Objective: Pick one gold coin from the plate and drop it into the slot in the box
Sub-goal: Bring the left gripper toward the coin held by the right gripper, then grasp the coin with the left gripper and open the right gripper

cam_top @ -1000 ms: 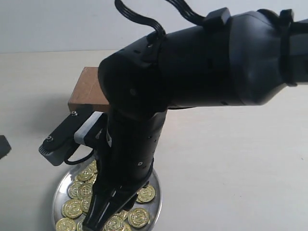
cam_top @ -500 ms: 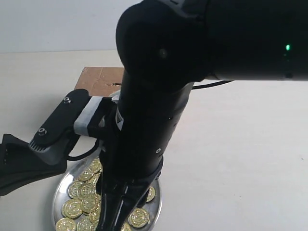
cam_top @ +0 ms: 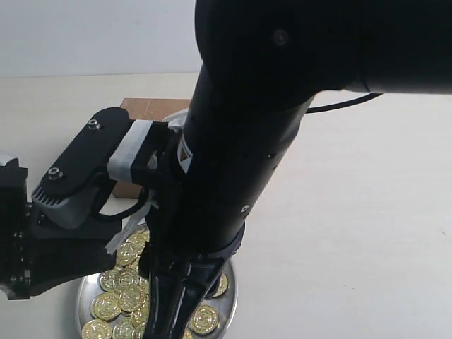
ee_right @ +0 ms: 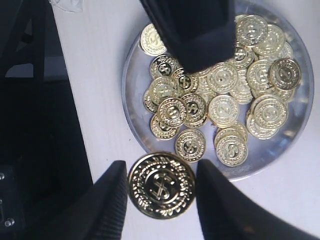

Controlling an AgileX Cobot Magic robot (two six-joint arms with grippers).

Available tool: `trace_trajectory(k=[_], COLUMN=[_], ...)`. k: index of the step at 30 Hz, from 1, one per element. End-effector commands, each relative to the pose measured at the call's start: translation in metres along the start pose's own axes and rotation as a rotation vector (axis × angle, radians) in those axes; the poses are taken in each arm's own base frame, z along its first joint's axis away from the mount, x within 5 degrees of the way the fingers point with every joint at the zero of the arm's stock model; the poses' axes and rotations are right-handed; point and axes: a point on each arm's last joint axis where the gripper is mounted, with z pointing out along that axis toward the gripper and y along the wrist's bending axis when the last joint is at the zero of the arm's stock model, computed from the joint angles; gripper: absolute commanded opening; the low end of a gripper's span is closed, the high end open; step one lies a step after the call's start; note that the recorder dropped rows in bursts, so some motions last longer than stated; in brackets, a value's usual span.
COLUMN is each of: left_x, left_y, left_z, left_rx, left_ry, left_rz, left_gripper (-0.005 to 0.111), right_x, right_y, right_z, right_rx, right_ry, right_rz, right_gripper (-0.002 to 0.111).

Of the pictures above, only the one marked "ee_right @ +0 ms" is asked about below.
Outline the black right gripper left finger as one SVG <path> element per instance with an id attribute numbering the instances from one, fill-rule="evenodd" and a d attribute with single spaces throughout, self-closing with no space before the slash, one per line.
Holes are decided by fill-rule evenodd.
<path id="1" fill-rule="evenodd" d="M 80 199 L 26 239 L 119 240 L 127 203 L 127 166 L 116 160 Z"/>

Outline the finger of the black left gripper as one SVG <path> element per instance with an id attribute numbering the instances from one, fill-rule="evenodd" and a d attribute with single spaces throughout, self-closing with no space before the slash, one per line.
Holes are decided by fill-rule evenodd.
<path id="1" fill-rule="evenodd" d="M 188 73 L 234 56 L 235 0 L 142 0 L 168 51 Z"/>

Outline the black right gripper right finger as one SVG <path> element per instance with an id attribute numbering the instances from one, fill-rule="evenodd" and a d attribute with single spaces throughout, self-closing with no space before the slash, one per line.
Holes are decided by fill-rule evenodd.
<path id="1" fill-rule="evenodd" d="M 256 204 L 208 159 L 197 164 L 196 207 L 206 240 L 316 239 Z"/>

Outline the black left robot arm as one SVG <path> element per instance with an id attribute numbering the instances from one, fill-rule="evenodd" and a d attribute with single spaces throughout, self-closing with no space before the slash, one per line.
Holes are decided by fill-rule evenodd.
<path id="1" fill-rule="evenodd" d="M 137 0 L 54 9 L 69 79 L 4 80 L 0 161 L 18 165 L 26 210 L 19 240 L 200 240 L 197 212 L 154 220 L 126 206 L 125 163 L 139 154 L 121 110 L 127 39 L 146 18 Z"/>

